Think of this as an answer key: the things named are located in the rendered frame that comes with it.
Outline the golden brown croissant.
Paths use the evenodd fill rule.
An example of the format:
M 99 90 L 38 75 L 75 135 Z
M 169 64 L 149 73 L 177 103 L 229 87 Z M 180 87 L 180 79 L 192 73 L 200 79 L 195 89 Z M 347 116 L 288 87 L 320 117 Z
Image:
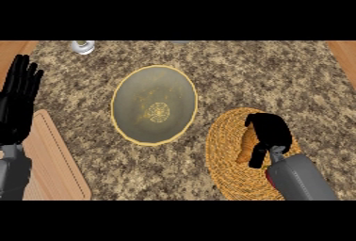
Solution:
M 236 158 L 236 163 L 245 163 L 251 159 L 254 146 L 258 144 L 257 134 L 254 132 L 252 124 L 249 124 L 248 129 L 242 135 L 240 140 L 240 151 Z

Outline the pale wooden cutting board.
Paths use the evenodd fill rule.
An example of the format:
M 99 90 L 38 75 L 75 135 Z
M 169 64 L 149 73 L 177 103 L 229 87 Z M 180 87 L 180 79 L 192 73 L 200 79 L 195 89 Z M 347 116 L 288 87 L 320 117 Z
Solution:
M 23 151 L 32 159 L 25 201 L 88 201 L 91 192 L 68 151 L 48 112 L 34 113 L 32 129 L 23 140 Z

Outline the round woven wicker placemat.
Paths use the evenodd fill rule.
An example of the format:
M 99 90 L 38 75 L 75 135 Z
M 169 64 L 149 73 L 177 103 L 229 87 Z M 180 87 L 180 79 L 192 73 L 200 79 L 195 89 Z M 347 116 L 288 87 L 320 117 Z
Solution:
M 270 157 L 265 156 L 260 169 L 251 169 L 246 160 L 237 161 L 248 130 L 245 119 L 254 113 L 261 113 L 261 110 L 239 107 L 226 111 L 212 122 L 205 138 L 205 165 L 212 182 L 229 200 L 282 201 L 283 197 L 265 178 Z

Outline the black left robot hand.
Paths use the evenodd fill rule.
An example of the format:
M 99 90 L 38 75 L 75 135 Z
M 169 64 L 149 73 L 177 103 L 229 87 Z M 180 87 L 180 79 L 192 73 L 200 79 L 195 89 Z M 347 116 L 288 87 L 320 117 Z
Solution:
M 0 90 L 0 146 L 19 145 L 28 137 L 41 76 L 29 56 L 16 55 Z

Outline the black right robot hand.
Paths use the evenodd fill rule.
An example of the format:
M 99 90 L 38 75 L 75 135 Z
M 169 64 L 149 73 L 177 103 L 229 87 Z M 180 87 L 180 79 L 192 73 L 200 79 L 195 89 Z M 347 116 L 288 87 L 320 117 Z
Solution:
M 265 152 L 273 146 L 283 147 L 283 153 L 289 151 L 292 145 L 292 135 L 283 119 L 270 113 L 248 114 L 245 126 L 252 124 L 258 143 L 254 145 L 249 167 L 260 169 L 264 161 Z

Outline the grey bowl with gold rim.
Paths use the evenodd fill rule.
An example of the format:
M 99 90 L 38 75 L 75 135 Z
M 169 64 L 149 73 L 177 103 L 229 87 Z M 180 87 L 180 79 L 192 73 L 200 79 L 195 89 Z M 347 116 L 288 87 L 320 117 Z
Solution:
M 158 146 L 187 130 L 197 112 L 197 92 L 187 75 L 152 65 L 122 79 L 110 98 L 115 131 L 131 143 Z

